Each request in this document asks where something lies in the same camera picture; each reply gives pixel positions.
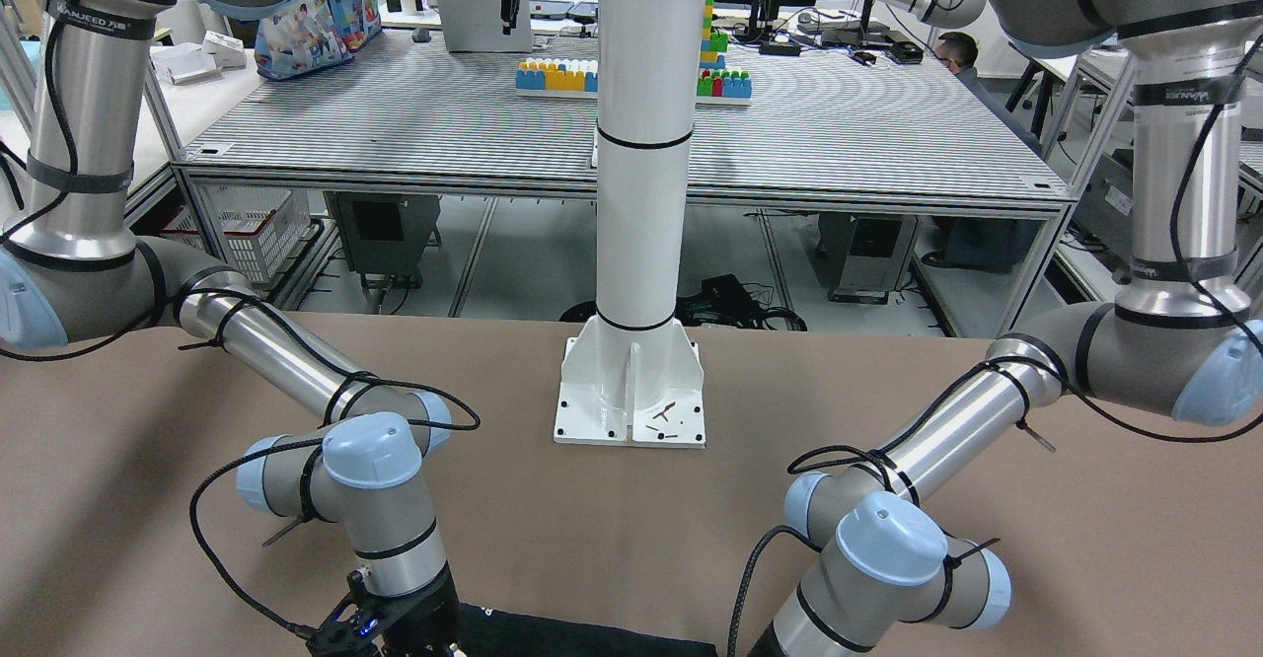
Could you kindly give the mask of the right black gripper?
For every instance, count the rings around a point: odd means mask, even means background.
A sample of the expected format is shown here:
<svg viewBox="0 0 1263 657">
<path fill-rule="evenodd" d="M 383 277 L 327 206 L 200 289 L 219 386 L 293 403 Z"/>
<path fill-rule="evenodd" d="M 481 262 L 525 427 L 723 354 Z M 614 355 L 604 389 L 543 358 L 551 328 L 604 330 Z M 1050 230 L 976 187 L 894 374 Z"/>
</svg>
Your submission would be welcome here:
<svg viewBox="0 0 1263 657">
<path fill-rule="evenodd" d="M 448 564 L 424 588 L 385 599 L 385 608 L 384 656 L 453 656 L 460 600 Z"/>
</svg>

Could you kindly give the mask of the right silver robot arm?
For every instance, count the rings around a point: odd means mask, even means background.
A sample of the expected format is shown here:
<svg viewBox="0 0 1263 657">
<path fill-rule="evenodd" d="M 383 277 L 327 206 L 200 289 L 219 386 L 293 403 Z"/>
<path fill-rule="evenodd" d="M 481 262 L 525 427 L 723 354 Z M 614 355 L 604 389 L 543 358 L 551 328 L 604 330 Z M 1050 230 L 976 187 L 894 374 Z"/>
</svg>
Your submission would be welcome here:
<svg viewBox="0 0 1263 657">
<path fill-rule="evenodd" d="M 452 656 L 460 601 L 422 460 L 453 431 L 455 398 L 352 365 L 234 267 L 123 222 L 155 20 L 178 1 L 45 0 L 29 190 L 3 227 L 6 353 L 45 360 L 51 347 L 176 326 L 239 359 L 321 419 L 232 461 L 242 497 L 342 524 L 356 558 L 322 624 L 266 619 L 314 654 Z"/>
</svg>

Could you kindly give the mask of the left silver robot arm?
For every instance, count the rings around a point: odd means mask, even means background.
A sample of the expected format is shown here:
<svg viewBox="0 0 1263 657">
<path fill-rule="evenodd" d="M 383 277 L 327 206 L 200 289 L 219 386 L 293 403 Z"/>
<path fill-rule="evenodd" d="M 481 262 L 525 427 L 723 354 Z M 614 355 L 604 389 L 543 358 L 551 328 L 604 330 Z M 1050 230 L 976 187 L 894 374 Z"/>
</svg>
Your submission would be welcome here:
<svg viewBox="0 0 1263 657">
<path fill-rule="evenodd" d="M 1134 67 L 1132 282 L 1110 304 L 1072 304 L 997 339 L 983 363 L 869 449 L 794 459 L 789 533 L 817 558 L 754 656 L 856 656 L 894 622 L 997 624 L 1010 577 L 988 545 L 952 539 L 922 502 L 1027 413 L 1061 395 L 1223 426 L 1260 397 L 1260 323 L 1234 284 L 1236 148 L 1260 0 L 882 0 L 954 28 L 991 4 L 1029 56 L 1115 35 Z"/>
</svg>

